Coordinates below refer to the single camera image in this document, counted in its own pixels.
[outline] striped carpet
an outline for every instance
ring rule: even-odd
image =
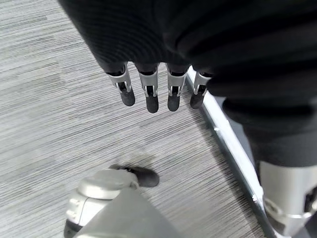
[[[120,163],[159,173],[144,195],[185,238],[264,237],[187,89],[169,112],[161,64],[152,115],[129,70],[130,108],[55,1],[0,1],[0,236],[61,238],[70,190]]]

